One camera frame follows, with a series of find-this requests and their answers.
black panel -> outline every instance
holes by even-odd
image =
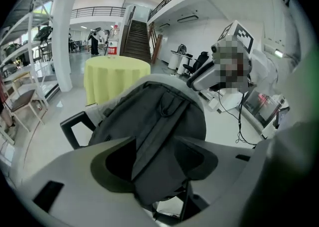
[[[187,220],[208,207],[199,195],[194,195],[190,183],[187,184],[186,198],[180,213],[180,221]]]
[[[131,182],[136,160],[136,140],[130,137],[122,143],[98,154],[91,163],[93,178],[104,188],[115,193],[134,192]]]
[[[174,139],[174,156],[189,180],[205,179],[217,167],[217,156],[192,143],[191,138],[175,137]]]
[[[87,126],[91,131],[95,130],[95,126],[92,123],[92,121],[89,119],[89,117],[87,116],[87,114],[82,111],[80,113],[77,113],[76,115],[68,118],[67,120],[63,121],[62,123],[60,123],[60,126],[62,128],[62,131],[64,133],[64,135],[66,136],[67,140],[69,141],[69,143],[71,144],[71,146],[73,147],[73,149],[78,149],[80,148],[80,144],[77,141],[72,127],[76,124],[78,124],[79,122],[83,123],[85,126]]]
[[[44,211],[49,212],[53,202],[55,201],[63,186],[64,184],[49,181],[34,198],[33,202],[36,203]]]
[[[243,154],[238,154],[238,155],[236,155],[235,158],[237,158],[237,159],[239,159],[239,160],[243,160],[243,161],[249,161],[250,156],[243,155]]]

black cable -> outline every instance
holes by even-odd
[[[220,105],[223,107],[223,109],[224,109],[227,113],[229,113],[230,115],[232,115],[233,117],[235,117],[235,118],[237,119],[237,121],[239,121],[236,116],[234,116],[232,113],[228,112],[228,111],[226,110],[226,108],[224,108],[223,104],[222,104],[221,101],[220,101],[220,93],[219,93],[219,91],[218,91],[218,99],[219,99],[219,103],[220,103]]]
[[[227,113],[229,113],[230,115],[232,115],[233,117],[235,117],[236,120],[238,120],[238,128],[239,128],[239,131],[238,131],[238,133],[237,133],[237,139],[235,140],[235,143],[243,142],[243,143],[246,143],[246,144],[255,146],[256,144],[249,143],[249,142],[244,138],[243,134],[241,133],[241,110],[242,110],[242,108],[243,108],[243,103],[244,103],[244,94],[243,94],[243,97],[242,97],[242,99],[241,99],[241,101],[240,101],[240,104],[239,104],[239,115],[238,115],[238,118],[237,118],[236,116],[234,116],[232,113],[228,112],[228,111],[226,110],[226,108],[224,108],[223,104],[222,104],[221,101],[220,101],[220,93],[219,93],[219,91],[218,91],[218,99],[219,99],[219,103],[220,103],[220,105],[223,107],[223,109],[224,109]]]

cable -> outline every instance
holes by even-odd
[[[171,75],[174,75],[175,74],[175,71],[172,73],[172,72],[166,72],[167,71],[167,69],[165,69],[165,68],[162,68],[161,70],[163,70],[163,72],[164,73],[166,73],[166,74],[171,74]]]
[[[219,91],[218,91],[218,99],[219,99],[219,103],[220,103],[220,105],[223,107],[223,109],[224,109],[227,113],[229,113],[230,115],[232,115],[233,117],[235,117],[235,118],[237,119],[237,121],[239,121],[239,119],[238,119],[236,116],[234,116],[232,113],[228,112],[228,111],[226,110],[226,108],[224,108],[223,104],[222,104],[221,101],[220,101],[220,93],[219,93]]]
[[[226,108],[224,108],[223,104],[222,104],[221,101],[220,101],[220,93],[219,93],[219,91],[218,91],[218,99],[219,99],[219,103],[220,103],[220,105],[223,107],[223,109],[224,109],[227,113],[229,113],[230,115],[232,115],[233,117],[235,117],[236,120],[238,120],[238,129],[239,129],[239,131],[238,131],[238,133],[237,133],[237,139],[235,140],[235,143],[243,142],[243,143],[246,143],[246,144],[249,144],[249,145],[252,145],[252,146],[256,146],[256,144],[249,143],[249,142],[244,138],[243,134],[241,133],[241,110],[242,110],[242,108],[243,108],[243,103],[244,103],[244,94],[243,94],[243,97],[242,97],[242,99],[241,99],[241,101],[240,101],[240,104],[239,104],[239,106],[238,106],[238,107],[239,107],[239,115],[238,115],[238,118],[237,118],[236,116],[234,116],[232,113],[228,112],[228,111],[226,110]]]

stair railing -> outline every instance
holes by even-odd
[[[131,25],[132,25],[132,20],[133,20],[133,15],[134,15],[134,12],[135,12],[135,8],[136,6],[133,7],[133,10],[132,12],[130,13],[130,16],[129,16],[129,29],[128,29],[128,33],[126,35],[126,39],[125,39],[125,42],[124,42],[124,48],[126,48],[126,43],[128,42],[128,38],[129,38],[129,34],[130,34],[130,30],[131,30]]]
[[[155,61],[158,57],[162,38],[163,38],[163,35],[161,35],[161,34],[156,36],[154,23],[152,22],[150,24],[150,30],[149,30],[149,34],[148,34],[149,42],[150,42],[150,40],[152,40],[152,47],[153,47],[152,63],[155,63]]]

round table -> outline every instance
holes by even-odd
[[[85,62],[84,88],[87,105],[109,101],[138,79],[149,75],[147,62],[125,56],[97,56]]]

